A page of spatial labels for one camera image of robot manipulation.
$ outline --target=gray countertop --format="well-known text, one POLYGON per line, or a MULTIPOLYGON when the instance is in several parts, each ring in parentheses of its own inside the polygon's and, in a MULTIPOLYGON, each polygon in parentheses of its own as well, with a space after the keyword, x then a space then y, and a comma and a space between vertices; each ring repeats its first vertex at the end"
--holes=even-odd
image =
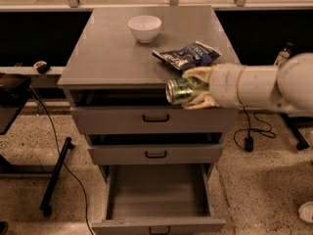
POLYGON ((215 63, 238 62, 211 6, 96 8, 71 54, 58 85, 163 84, 181 75, 152 55, 200 41, 222 53, 215 63), (140 43, 128 21, 139 15, 162 20, 160 34, 140 43))

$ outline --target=black cable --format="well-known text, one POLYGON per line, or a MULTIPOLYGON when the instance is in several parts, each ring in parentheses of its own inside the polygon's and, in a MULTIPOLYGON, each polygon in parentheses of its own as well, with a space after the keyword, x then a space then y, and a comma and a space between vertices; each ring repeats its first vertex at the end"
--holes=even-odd
MULTIPOLYGON (((54 135, 55 135, 55 141, 56 141, 56 144, 57 144, 57 151, 58 151, 58 153, 59 153, 59 155, 60 155, 61 153, 60 153, 60 148, 59 148, 59 143, 58 143, 58 137, 57 137, 57 131, 56 131, 56 128, 55 128, 55 124, 53 123, 53 121, 52 121, 52 119, 51 119, 51 117, 50 117, 50 114, 49 114, 49 112, 48 112, 46 106, 45 106, 45 105, 43 104, 43 102, 41 101, 41 99, 38 98, 35 93, 33 93, 33 95, 34 95, 34 97, 36 98, 36 100, 38 100, 38 102, 40 103, 40 105, 43 107, 43 109, 45 110, 45 112, 46 112, 46 114, 47 114, 47 116, 48 116, 48 118, 49 118, 49 120, 50 120, 50 122, 51 122, 51 125, 52 125, 52 128, 53 128, 53 132, 54 132, 54 135)), ((81 186, 81 189, 82 189, 82 191, 83 191, 84 198, 85 198, 85 220, 86 220, 86 224, 87 224, 87 226, 88 226, 88 229, 89 229, 90 233, 91 233, 92 235, 94 235, 94 232, 92 231, 92 229, 91 229, 91 227, 90 227, 90 225, 89 225, 89 221, 88 221, 88 200, 87 200, 87 194, 86 194, 85 188, 84 188, 82 182, 78 179, 77 176, 74 175, 74 173, 72 173, 72 172, 70 171, 70 169, 67 167, 67 165, 66 165, 65 163, 63 163, 63 166, 67 169, 67 171, 69 172, 69 174, 71 174, 71 175, 76 179, 76 181, 79 183, 79 185, 81 186)))
POLYGON ((256 133, 259 133, 259 134, 261 134, 261 135, 263 135, 263 136, 265 136, 265 137, 268 137, 268 138, 276 138, 276 134, 272 131, 272 125, 271 125, 269 122, 264 121, 264 120, 261 120, 261 119, 258 117, 258 115, 270 115, 270 114, 264 113, 264 112, 256 112, 256 113, 254 113, 253 115, 254 115, 255 119, 258 120, 259 122, 262 122, 262 123, 265 123, 266 125, 268 125, 268 129, 252 128, 252 127, 251 127, 251 120, 250 120, 250 117, 249 117, 249 115, 248 115, 248 113, 247 113, 245 107, 244 107, 244 111, 245 111, 246 117, 247 117, 248 128, 239 129, 239 130, 237 130, 237 131, 235 132, 235 134, 234 134, 234 142, 235 142, 235 144, 236 144, 239 148, 241 148, 242 150, 245 150, 245 147, 243 147, 242 145, 240 145, 240 144, 238 143, 238 141, 237 141, 237 135, 238 135, 238 133, 243 132, 243 131, 247 131, 247 137, 250 137, 250 133, 251 133, 251 132, 256 132, 256 133))

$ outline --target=black stand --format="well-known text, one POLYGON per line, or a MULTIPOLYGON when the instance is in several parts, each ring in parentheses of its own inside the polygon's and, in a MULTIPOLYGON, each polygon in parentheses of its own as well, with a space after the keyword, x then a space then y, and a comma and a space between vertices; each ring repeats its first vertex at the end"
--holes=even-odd
MULTIPOLYGON (((0 135, 5 135, 12 123, 15 121, 19 113, 21 112, 23 106, 28 100, 28 96, 21 101, 18 106, 14 107, 4 107, 0 106, 0 135)), ((50 199, 52 197, 53 191, 57 184, 62 166, 64 164, 65 158, 67 156, 67 150, 72 149, 71 138, 67 137, 65 144, 60 152, 60 156, 56 165, 16 165, 8 162, 3 156, 0 155, 0 174, 51 174, 49 185, 47 187, 45 196, 40 205, 40 209, 43 211, 45 216, 50 215, 52 212, 49 206, 50 199)))
POLYGON ((298 143, 296 145, 296 149, 298 151, 302 151, 304 149, 309 148, 309 144, 306 142, 302 134, 299 132, 297 127, 294 125, 293 121, 290 119, 290 117, 287 114, 281 114, 283 120, 285 121, 286 125, 290 128, 290 130, 293 133, 293 136, 298 140, 298 143))

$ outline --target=cabinet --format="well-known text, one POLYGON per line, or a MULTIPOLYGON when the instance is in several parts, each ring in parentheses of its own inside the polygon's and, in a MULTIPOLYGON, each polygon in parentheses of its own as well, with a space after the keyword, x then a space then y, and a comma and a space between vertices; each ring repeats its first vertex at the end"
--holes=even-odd
POLYGON ((103 221, 92 224, 98 235, 219 231, 225 224, 214 217, 207 179, 237 111, 171 106, 165 84, 181 74, 152 56, 155 48, 202 40, 225 44, 220 62, 235 60, 219 26, 209 6, 94 10, 59 85, 108 186, 103 221), (163 22, 150 44, 127 28, 144 14, 163 22))

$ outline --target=bottle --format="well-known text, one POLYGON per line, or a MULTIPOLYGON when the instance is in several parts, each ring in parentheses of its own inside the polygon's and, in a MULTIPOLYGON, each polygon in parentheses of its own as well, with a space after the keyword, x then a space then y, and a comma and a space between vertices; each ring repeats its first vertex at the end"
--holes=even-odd
POLYGON ((172 105, 186 104, 205 90, 208 83, 196 77, 170 79, 165 87, 167 101, 172 105))
POLYGON ((275 60, 274 66, 281 67, 284 64, 284 62, 291 55, 292 46, 293 46, 293 44, 287 43, 287 45, 279 52, 279 54, 275 60))

